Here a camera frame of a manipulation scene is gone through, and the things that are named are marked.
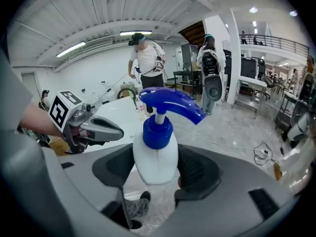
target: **wooden staircase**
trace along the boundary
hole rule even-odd
[[[179,32],[190,44],[197,45],[200,48],[204,43],[203,22],[197,22]]]

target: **ceiling light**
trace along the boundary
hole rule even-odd
[[[252,7],[249,11],[251,13],[256,13],[258,11],[258,8],[257,7]]]
[[[63,51],[62,53],[58,54],[57,57],[58,57],[58,58],[59,58],[59,57],[62,57],[62,56],[65,55],[66,53],[69,53],[69,52],[71,52],[71,51],[73,51],[73,50],[75,50],[75,49],[77,49],[77,48],[79,48],[79,47],[81,47],[81,46],[83,46],[83,45],[85,45],[84,42],[81,42],[81,43],[79,43],[79,44],[77,44],[77,45],[74,45],[73,47],[68,48],[67,50],[65,50],[65,51]]]
[[[291,15],[292,17],[296,17],[296,16],[297,16],[297,11],[296,11],[296,10],[291,11],[291,12],[290,12],[290,15]]]
[[[133,35],[134,33],[141,33],[141,34],[151,34],[153,31],[125,31],[121,32],[119,35],[125,36],[125,35]]]

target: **cable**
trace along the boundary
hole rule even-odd
[[[273,151],[272,151],[272,149],[270,149],[270,148],[268,147],[267,143],[265,143],[265,142],[262,142],[258,147],[260,147],[262,144],[265,144],[266,147],[267,147],[267,148],[271,151],[271,153],[272,153],[271,159],[267,159],[269,152],[266,151],[266,150],[265,150],[265,156],[264,156],[264,157],[260,157],[259,155],[257,155],[257,154],[255,153],[255,151],[262,152],[261,150],[257,149],[258,147],[255,147],[255,148],[244,148],[244,147],[232,147],[232,146],[228,146],[228,145],[222,145],[222,144],[216,143],[216,142],[214,142],[214,141],[210,141],[210,140],[207,140],[207,139],[198,137],[198,136],[196,136],[196,135],[189,134],[189,133],[187,133],[187,132],[185,132],[185,131],[182,131],[182,130],[180,130],[180,129],[178,129],[178,128],[174,128],[174,130],[178,130],[178,131],[180,131],[180,132],[183,132],[183,133],[185,133],[185,134],[187,134],[187,135],[190,135],[190,136],[192,136],[192,137],[199,138],[199,139],[201,139],[201,140],[206,140],[206,141],[208,141],[208,142],[210,142],[210,143],[212,143],[212,144],[215,144],[215,145],[217,145],[217,146],[226,147],[226,148],[233,148],[233,149],[247,149],[247,150],[252,150],[252,151],[254,152],[254,154],[255,154],[254,161],[255,161],[255,163],[256,163],[257,165],[259,165],[259,166],[265,165],[265,164],[266,164],[268,161],[270,161],[270,160],[272,160],[272,161],[274,161],[274,162],[277,163],[277,161],[273,159]],[[266,162],[265,162],[264,164],[258,164],[257,161],[256,161],[256,158],[257,158],[257,159],[263,159],[263,160],[267,159],[267,160],[266,160]]]
[[[261,157],[261,156],[259,156],[259,155],[257,155],[257,154],[255,153],[256,148],[260,147],[262,144],[265,144],[266,147],[271,151],[271,159],[267,159],[267,158],[268,158],[268,155],[269,155],[269,152],[268,152],[267,150],[264,150],[264,152],[265,152],[265,156],[264,156],[264,157]],[[255,161],[255,163],[256,163],[257,165],[263,166],[263,165],[265,165],[265,164],[266,164],[268,161],[270,161],[270,160],[272,160],[273,162],[277,163],[277,161],[273,159],[273,151],[272,151],[271,148],[269,148],[269,146],[267,145],[267,143],[261,142],[261,144],[260,144],[258,147],[255,147],[255,148],[253,149],[254,161]],[[259,160],[266,160],[266,159],[267,159],[267,160],[265,161],[265,163],[259,164],[259,163],[256,162],[256,159],[259,159]]]
[[[108,89],[95,103],[93,103],[91,106],[93,106],[93,105],[95,105],[96,103],[98,103],[98,102],[101,100],[102,97],[104,97],[111,89],[113,89],[113,87],[114,87],[120,80],[122,80],[122,78],[123,78],[124,76],[122,76],[116,83],[114,83],[113,86],[112,86],[111,88],[109,88],[109,89]]]

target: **column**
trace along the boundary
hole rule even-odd
[[[229,41],[230,34],[220,16],[216,15],[203,19],[203,26],[205,34],[212,34],[215,38],[216,48],[224,49],[223,41]]]
[[[228,93],[227,102],[229,104],[234,104],[235,96],[237,93],[238,78],[241,72],[241,50],[239,42],[238,27],[235,20],[234,13],[232,9],[227,17],[227,22],[229,26],[229,34],[231,39],[231,51],[232,51],[232,74],[231,74],[231,85]]]

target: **spray bottle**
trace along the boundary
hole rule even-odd
[[[166,112],[178,113],[194,124],[198,124],[205,114],[187,94],[174,89],[146,88],[139,93],[139,99],[156,107],[157,113],[148,118],[143,129],[134,136],[133,154],[137,170],[146,184],[169,183],[178,165],[178,143]]]

